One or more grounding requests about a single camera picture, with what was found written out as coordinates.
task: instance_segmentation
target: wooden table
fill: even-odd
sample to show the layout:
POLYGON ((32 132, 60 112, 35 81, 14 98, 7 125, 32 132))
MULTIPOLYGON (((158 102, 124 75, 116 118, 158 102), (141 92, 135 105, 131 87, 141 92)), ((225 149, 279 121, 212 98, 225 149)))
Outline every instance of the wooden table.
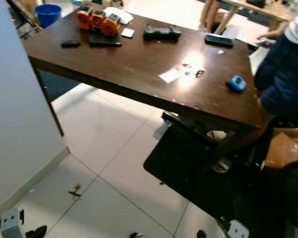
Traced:
POLYGON ((273 20, 269 27, 270 30, 275 30, 279 23, 282 21, 290 21, 293 19, 293 15, 289 13, 289 10, 286 6, 282 5, 282 1, 275 1, 273 3, 268 3, 265 5, 264 8, 257 7, 255 5, 249 4, 246 0, 222 0, 232 5, 231 9, 229 10, 227 16, 220 25, 217 27, 215 34, 221 34, 225 29, 227 23, 231 20, 231 18, 236 14, 240 7, 253 10, 263 15, 270 16, 273 20))
MULTIPOLYGON (((168 24, 137 15, 134 18, 128 25, 136 31, 134 37, 122 38, 122 47, 91 48, 89 33, 80 31, 75 12, 31 37, 24 46, 34 69, 235 131, 233 140, 235 136, 248 134, 262 126, 254 96, 248 47, 244 42, 235 40, 232 49, 207 46, 203 33, 181 27, 182 35, 177 43, 145 42, 143 30, 147 23, 157 27, 168 24), (66 39, 81 40, 82 45, 62 49, 60 42, 66 39), (205 73, 192 82, 178 79, 166 83, 158 77, 175 65, 197 62, 203 64, 205 73), (225 85, 225 81, 235 74, 242 76, 248 84, 241 94, 232 92, 225 85)), ((216 159, 226 152, 226 143, 223 147, 219 145, 216 159)))

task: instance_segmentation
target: floor tile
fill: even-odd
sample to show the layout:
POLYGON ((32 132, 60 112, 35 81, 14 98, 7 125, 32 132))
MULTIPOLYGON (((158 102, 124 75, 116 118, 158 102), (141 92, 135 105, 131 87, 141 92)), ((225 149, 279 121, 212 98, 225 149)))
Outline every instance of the floor tile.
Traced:
POLYGON ((61 117, 62 115, 67 113, 73 105, 84 100, 86 95, 92 93, 92 88, 93 87, 89 85, 81 83, 78 86, 71 89, 70 91, 55 99, 52 102, 52 106, 56 115, 61 117))
POLYGON ((59 120, 71 153, 97 174, 142 125, 95 93, 85 95, 59 120))
POLYGON ((73 191, 78 183, 82 193, 96 178, 91 170, 72 155, 68 155, 35 187, 27 193, 16 206, 24 208, 25 232, 47 225, 48 229, 63 216, 74 203, 68 191, 73 191))
POLYGON ((97 90, 96 93, 141 121, 146 121, 155 110, 155 107, 104 90, 97 90))
POLYGON ((141 232, 148 238, 172 238, 120 193, 97 178, 46 238, 127 238, 141 232))
POLYGON ((164 134, 168 126, 164 123, 161 115, 163 113, 162 109, 157 108, 148 118, 146 121, 146 125, 150 126, 151 128, 159 131, 161 134, 164 134))
POLYGON ((188 201, 144 170, 143 164, 161 138, 143 125, 104 169, 100 177, 174 233, 188 201))
POLYGON ((213 217, 193 203, 189 203, 175 236, 196 238, 198 230, 204 230, 208 238, 225 238, 213 217))

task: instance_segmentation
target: black game controller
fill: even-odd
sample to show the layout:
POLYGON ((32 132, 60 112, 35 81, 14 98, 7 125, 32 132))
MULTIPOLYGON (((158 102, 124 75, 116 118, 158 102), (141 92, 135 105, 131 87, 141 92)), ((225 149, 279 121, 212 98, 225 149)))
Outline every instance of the black game controller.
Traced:
POLYGON ((178 41, 181 36, 181 31, 179 31, 175 25, 169 26, 168 28, 154 28, 147 24, 144 31, 144 39, 146 41, 152 40, 168 40, 168 41, 178 41))

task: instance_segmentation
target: hand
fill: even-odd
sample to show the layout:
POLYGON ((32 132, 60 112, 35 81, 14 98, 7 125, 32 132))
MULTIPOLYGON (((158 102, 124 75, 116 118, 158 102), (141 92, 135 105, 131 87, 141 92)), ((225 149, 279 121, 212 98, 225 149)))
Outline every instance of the hand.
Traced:
POLYGON ((260 35, 259 37, 257 37, 257 39, 260 40, 265 37, 267 39, 277 40, 282 34, 283 34, 282 31, 271 31, 263 35, 260 35))

